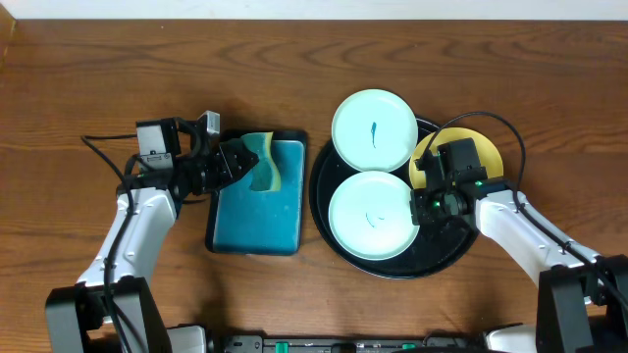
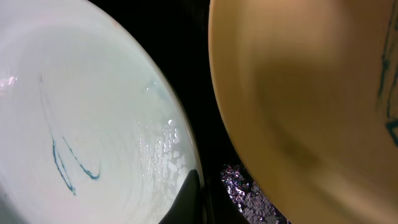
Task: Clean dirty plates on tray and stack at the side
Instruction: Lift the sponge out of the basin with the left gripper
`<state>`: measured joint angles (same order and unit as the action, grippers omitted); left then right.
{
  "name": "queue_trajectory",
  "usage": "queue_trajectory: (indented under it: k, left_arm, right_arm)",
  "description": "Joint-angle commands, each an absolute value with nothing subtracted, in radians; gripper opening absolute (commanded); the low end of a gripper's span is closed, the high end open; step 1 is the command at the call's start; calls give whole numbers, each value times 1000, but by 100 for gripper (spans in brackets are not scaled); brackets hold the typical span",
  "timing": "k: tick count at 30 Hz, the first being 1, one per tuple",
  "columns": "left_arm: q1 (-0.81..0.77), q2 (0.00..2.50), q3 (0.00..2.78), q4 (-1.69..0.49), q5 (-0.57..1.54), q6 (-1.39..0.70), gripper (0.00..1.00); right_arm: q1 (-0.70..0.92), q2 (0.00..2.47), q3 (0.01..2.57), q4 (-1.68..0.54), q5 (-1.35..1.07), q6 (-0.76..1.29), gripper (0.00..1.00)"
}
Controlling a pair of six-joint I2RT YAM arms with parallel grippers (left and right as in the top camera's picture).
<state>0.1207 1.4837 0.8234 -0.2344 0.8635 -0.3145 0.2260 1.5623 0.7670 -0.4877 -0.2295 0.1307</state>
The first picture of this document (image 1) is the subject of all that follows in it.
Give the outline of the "green yellow sponge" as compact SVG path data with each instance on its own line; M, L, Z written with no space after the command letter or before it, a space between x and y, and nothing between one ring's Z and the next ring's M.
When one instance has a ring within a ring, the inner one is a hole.
M281 189L281 175L272 157L273 133L251 132L241 137L245 147L258 158L252 168L250 189L255 192L275 192Z

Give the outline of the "yellow plate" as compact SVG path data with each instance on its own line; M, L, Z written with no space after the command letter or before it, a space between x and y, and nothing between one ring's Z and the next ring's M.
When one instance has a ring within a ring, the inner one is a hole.
M426 187L426 176L424 172L419 171L414 161L419 159L429 140L433 137L434 133L429 133L426 137L423 137L416 146L409 162L408 175L410 184L413 188L423 189ZM430 146L430 151L433 154L437 153L437 147L441 144L452 142L458 139L472 138L478 155L480 163L486 168L488 177L502 177L503 176L503 163L502 158L495 147L495 145L480 132L465 128L465 127L447 127L442 130L437 136L436 140Z

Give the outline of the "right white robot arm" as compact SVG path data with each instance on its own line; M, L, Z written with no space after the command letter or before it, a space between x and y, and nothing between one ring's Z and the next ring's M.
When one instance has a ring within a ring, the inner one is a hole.
M537 286L535 324L488 331L489 350L626 351L626 256L604 257L581 245L500 178L414 189L410 210L420 226L464 222L497 243Z

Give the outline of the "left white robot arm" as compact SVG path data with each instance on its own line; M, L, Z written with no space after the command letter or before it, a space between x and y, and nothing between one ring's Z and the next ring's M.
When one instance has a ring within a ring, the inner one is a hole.
M167 328L150 291L164 240L188 194L217 191L259 163L239 139L204 145L175 159L166 143L140 146L125 169L117 213L91 265L76 284L53 289L45 303L56 352L208 352L200 325Z

